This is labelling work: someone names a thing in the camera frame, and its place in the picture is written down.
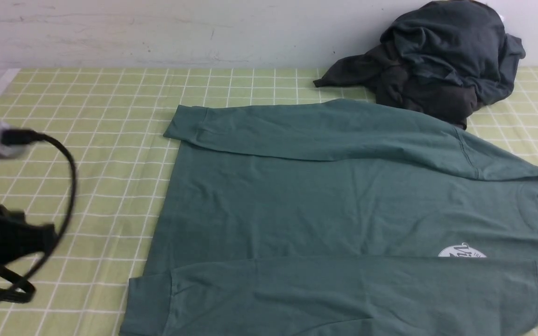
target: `printed logo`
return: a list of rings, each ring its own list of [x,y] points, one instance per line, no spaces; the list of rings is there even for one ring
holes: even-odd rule
[[[467,243],[462,243],[461,245],[446,247],[439,253],[438,257],[486,258],[487,256],[481,251],[468,246]]]

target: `power cord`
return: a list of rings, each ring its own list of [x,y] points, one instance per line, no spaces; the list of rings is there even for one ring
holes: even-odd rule
[[[34,142],[48,142],[54,147],[56,147],[66,157],[66,159],[68,159],[71,175],[69,201],[66,208],[64,220],[62,221],[62,225],[60,227],[56,240],[53,242],[52,248],[47,253],[43,254],[41,259],[39,259],[39,261],[37,261],[36,264],[32,266],[32,268],[30,268],[30,270],[28,270],[26,274],[21,276],[19,280],[15,281],[15,283],[8,287],[4,292],[0,293],[0,302],[4,301],[7,297],[17,295],[16,290],[19,288],[26,290],[27,288],[30,289],[30,287],[32,287],[28,280],[32,276],[34,276],[34,274],[38,272],[39,269],[41,269],[41,267],[45,264],[45,262],[47,262],[47,260],[49,260],[49,257],[51,257],[56,247],[59,245],[60,240],[62,240],[62,238],[66,234],[66,231],[68,231],[68,226],[72,218],[72,212],[76,201],[76,192],[78,188],[78,173],[76,168],[76,162],[74,161],[74,158],[72,157],[71,153],[68,151],[68,149],[66,149],[66,147],[64,147],[61,142],[59,142],[55,138],[52,138],[51,136],[48,136],[47,134],[39,133],[34,130],[9,129],[2,132],[2,145],[29,145]]]

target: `green checkered mat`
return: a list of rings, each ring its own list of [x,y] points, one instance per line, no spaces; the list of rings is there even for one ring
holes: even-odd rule
[[[0,304],[0,336],[117,335],[127,280],[142,272],[177,154],[179,143],[161,136],[177,105],[374,100],[363,88],[313,88],[323,71],[21,70],[0,97],[0,119],[62,141],[79,163],[79,198],[69,234],[34,278],[34,301]],[[515,93],[478,111],[469,131],[538,164],[538,68],[521,68]],[[0,161],[0,203],[25,209],[30,223],[59,223],[68,185],[53,147]],[[11,268],[24,273],[34,262]]]

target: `folded sleeve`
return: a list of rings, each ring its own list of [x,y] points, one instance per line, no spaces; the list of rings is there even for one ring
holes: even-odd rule
[[[169,297],[151,289],[147,299],[134,298],[145,292],[131,289],[129,300],[149,304],[136,309],[143,317],[138,322],[130,317],[130,330],[140,323],[149,334],[122,331],[127,336],[521,335],[538,323],[536,273],[532,261],[485,258],[194,264],[170,272]],[[142,279],[143,287],[155,287],[158,280]],[[166,315],[153,314],[154,305]],[[128,313],[135,313],[130,302],[126,318]],[[162,331],[150,333],[152,315],[166,324]]]
[[[450,124],[354,100],[221,109],[179,106],[164,136],[214,151],[282,159],[406,160],[476,178]]]

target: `green long-sleeve shirt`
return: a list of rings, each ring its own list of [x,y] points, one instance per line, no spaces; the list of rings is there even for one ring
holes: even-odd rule
[[[538,325],[538,167],[432,117],[350,100],[180,106],[165,136],[182,143],[123,335]]]

